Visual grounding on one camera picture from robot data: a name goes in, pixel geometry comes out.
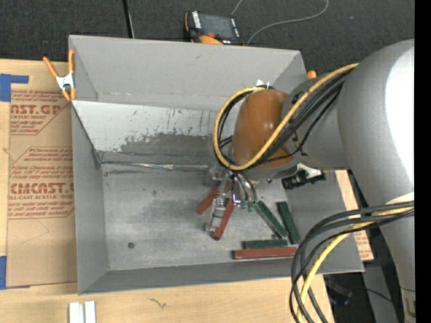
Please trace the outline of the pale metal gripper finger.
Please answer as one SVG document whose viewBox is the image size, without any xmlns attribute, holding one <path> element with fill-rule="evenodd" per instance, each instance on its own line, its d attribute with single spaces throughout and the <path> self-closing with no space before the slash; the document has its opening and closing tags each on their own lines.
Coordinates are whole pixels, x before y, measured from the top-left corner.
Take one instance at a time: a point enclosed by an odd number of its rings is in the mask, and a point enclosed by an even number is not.
<svg viewBox="0 0 431 323">
<path fill-rule="evenodd" d="M 226 199 L 214 199 L 209 208 L 209 219 L 205 223 L 205 231 L 214 232 L 222 224 L 226 211 Z"/>
</svg>

